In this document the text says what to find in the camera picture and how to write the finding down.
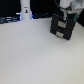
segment white table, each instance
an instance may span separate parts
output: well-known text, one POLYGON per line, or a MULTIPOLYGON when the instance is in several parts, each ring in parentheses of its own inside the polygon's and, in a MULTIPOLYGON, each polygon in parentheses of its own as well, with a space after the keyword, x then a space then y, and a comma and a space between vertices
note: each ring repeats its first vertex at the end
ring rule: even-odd
POLYGON ((70 41, 50 33, 51 19, 0 24, 0 84, 84 84, 84 28, 70 41))

